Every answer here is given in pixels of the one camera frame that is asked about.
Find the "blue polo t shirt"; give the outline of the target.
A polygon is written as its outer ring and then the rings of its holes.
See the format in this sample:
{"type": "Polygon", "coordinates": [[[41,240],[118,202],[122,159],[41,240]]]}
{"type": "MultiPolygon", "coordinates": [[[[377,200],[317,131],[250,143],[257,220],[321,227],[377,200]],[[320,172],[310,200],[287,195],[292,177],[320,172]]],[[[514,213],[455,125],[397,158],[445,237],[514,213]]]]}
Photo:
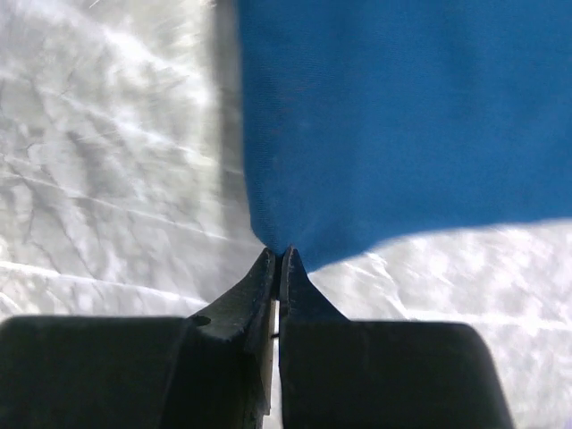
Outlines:
{"type": "Polygon", "coordinates": [[[250,222],[309,269],[571,215],[568,1],[240,1],[250,222]]]}

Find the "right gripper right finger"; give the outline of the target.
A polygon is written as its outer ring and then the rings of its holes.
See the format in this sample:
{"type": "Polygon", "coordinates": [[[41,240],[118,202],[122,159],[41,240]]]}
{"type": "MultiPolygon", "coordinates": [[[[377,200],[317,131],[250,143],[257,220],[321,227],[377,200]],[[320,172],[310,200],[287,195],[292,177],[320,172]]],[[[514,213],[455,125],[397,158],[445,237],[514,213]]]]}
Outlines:
{"type": "Polygon", "coordinates": [[[470,325],[355,321],[282,259],[279,370],[287,428],[510,428],[492,354],[470,325]]]}

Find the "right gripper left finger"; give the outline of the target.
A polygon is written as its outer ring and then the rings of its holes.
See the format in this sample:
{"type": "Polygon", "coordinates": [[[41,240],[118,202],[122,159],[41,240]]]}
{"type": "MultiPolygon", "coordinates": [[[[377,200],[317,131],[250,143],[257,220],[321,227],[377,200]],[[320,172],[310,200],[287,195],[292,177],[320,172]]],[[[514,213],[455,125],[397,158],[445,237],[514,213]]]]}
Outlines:
{"type": "Polygon", "coordinates": [[[258,428],[270,409],[273,277],[189,317],[14,316],[1,325],[4,428],[258,428]]]}

